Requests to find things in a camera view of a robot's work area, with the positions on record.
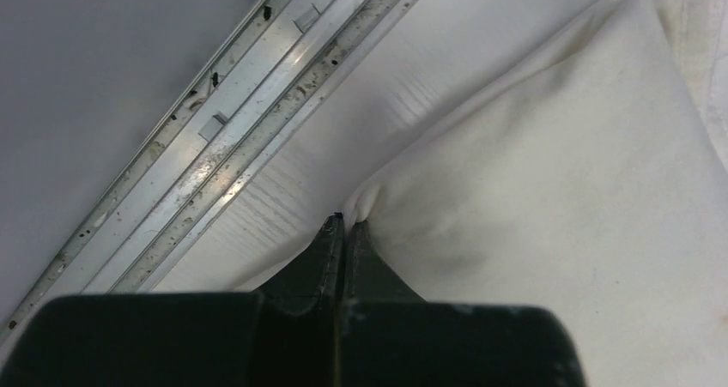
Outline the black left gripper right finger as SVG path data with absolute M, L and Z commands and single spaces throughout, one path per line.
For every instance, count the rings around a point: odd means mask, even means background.
M 368 222 L 353 225 L 345 256 L 343 317 L 397 315 L 426 304 L 378 253 Z

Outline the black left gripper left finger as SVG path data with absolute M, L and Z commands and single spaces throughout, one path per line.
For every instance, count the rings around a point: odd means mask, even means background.
M 307 248 L 263 284 L 257 386 L 332 386 L 344 225 L 329 216 Z

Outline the cream white t shirt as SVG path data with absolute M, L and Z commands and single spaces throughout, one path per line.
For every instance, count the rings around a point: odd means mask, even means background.
M 593 386 L 724 386 L 725 6 L 420 0 L 264 173 L 426 299 L 550 309 Z

